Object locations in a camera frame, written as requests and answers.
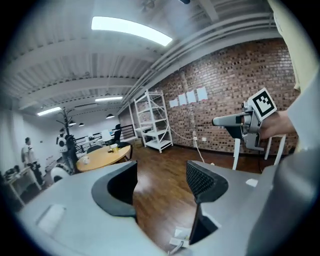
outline paper sheet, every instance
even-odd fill
[[[188,103],[197,102],[195,91],[193,91],[193,90],[192,91],[188,91],[186,93],[186,97],[188,99]]]
[[[170,105],[170,108],[177,107],[178,106],[178,99],[175,98],[173,100],[170,100],[169,105]]]
[[[207,95],[207,91],[206,91],[206,87],[205,86],[196,89],[196,93],[198,94],[198,100],[199,101],[208,99],[208,95]]]
[[[180,106],[187,105],[187,99],[186,99],[185,93],[180,94],[178,97],[179,97]]]

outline lamp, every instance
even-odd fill
[[[76,124],[76,122],[74,122],[73,120],[71,120],[71,121],[69,122],[69,127],[74,126],[75,124]]]
[[[114,118],[114,117],[115,116],[113,114],[108,114],[105,119]]]

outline round wooden table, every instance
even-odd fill
[[[125,157],[125,155],[130,151],[130,146],[120,148],[118,152],[108,153],[109,149],[109,146],[104,146],[84,155],[76,162],[76,167],[80,172],[87,172],[104,166],[112,165]],[[84,157],[89,157],[89,163],[84,163]]]

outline ceiling light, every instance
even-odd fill
[[[74,125],[76,125],[76,124],[77,124],[76,122],[74,122],[73,120],[71,120],[70,123],[69,123],[69,127],[74,126]]]
[[[151,27],[121,18],[95,16],[92,18],[91,29],[123,32],[149,39],[163,46],[172,41],[172,38]]]
[[[49,113],[51,113],[51,112],[55,112],[55,111],[58,111],[58,110],[61,110],[61,107],[57,106],[57,107],[55,107],[55,108],[51,108],[51,109],[48,109],[48,110],[39,112],[39,113],[37,113],[37,115],[38,115],[38,116],[43,116],[43,115],[46,115],[46,114],[49,114]]]
[[[114,118],[114,117],[115,116],[113,114],[108,114],[105,119]]]
[[[96,102],[104,102],[104,101],[113,101],[113,100],[121,100],[123,97],[109,97],[109,98],[96,98]]]

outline shelving unit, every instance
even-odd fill
[[[161,99],[161,103],[157,104],[155,102],[156,99]],[[145,102],[145,108],[143,110],[138,111],[138,103]],[[145,147],[151,147],[159,150],[162,153],[162,150],[169,146],[173,146],[172,135],[170,131],[167,109],[165,104],[165,98],[163,92],[149,92],[148,90],[144,93],[142,97],[139,99],[134,99],[135,111],[137,114],[137,119],[139,123],[139,130],[144,131],[152,128],[152,130],[148,132],[142,132],[142,140]],[[155,112],[159,112],[161,119],[155,118]],[[141,121],[141,117],[145,113],[150,113],[150,121]],[[165,122],[165,128],[158,129],[157,124],[160,122]],[[165,135],[168,134],[169,139],[164,139]],[[146,142],[147,137],[152,137],[153,139]]]

